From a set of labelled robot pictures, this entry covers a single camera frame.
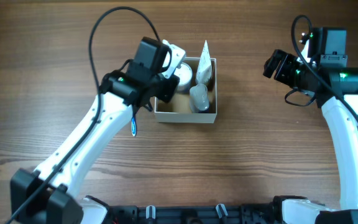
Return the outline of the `cotton swab tub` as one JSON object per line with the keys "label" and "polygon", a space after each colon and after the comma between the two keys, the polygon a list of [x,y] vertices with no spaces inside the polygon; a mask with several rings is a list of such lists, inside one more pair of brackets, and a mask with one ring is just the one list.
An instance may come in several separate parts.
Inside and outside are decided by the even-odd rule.
{"label": "cotton swab tub", "polygon": [[191,80],[193,77],[193,71],[187,63],[181,63],[181,65],[175,69],[174,75],[177,76],[180,81],[177,86],[177,92],[187,92],[191,86]]}

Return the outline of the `clear purple bottle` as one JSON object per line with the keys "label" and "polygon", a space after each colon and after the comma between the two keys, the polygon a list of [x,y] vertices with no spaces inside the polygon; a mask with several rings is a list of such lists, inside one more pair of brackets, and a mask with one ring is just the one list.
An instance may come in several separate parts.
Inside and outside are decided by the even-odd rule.
{"label": "clear purple bottle", "polygon": [[208,88],[197,84],[190,88],[189,105],[192,113],[207,113],[209,111]]}

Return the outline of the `white cream tube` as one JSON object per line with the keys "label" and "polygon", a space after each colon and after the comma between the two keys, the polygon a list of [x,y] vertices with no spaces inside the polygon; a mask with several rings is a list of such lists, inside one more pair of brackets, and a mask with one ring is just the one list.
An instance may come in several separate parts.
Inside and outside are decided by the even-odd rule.
{"label": "white cream tube", "polygon": [[204,42],[203,50],[199,60],[198,68],[196,71],[196,83],[208,85],[212,77],[212,63],[209,54],[209,47],[207,40]]}

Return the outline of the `blue white toothbrush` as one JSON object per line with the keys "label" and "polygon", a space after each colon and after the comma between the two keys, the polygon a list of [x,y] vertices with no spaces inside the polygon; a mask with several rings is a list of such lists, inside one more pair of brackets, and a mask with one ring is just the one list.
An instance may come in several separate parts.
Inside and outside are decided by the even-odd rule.
{"label": "blue white toothbrush", "polygon": [[135,116],[133,116],[131,119],[131,133],[134,137],[137,136],[137,122]]}

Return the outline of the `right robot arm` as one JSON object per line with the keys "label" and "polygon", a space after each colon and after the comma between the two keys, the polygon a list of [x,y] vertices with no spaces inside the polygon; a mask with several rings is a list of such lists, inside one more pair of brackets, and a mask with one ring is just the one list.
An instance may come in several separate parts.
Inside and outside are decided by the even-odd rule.
{"label": "right robot arm", "polygon": [[276,49],[264,65],[264,76],[310,96],[321,108],[341,185],[338,210],[302,197],[276,197],[283,223],[358,223],[358,68],[347,66],[346,36],[341,28],[313,28],[302,35],[300,56]]}

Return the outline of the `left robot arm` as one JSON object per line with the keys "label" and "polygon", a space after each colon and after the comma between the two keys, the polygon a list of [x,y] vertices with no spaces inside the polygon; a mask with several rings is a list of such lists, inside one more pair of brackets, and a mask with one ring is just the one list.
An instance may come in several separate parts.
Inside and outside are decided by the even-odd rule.
{"label": "left robot arm", "polygon": [[135,57],[97,82],[96,98],[63,144],[32,172],[19,169],[11,179],[11,218],[19,223],[105,223],[109,207],[85,197],[80,187],[109,141],[150,99],[169,102],[179,78],[174,74],[186,52],[166,40],[144,37]]}

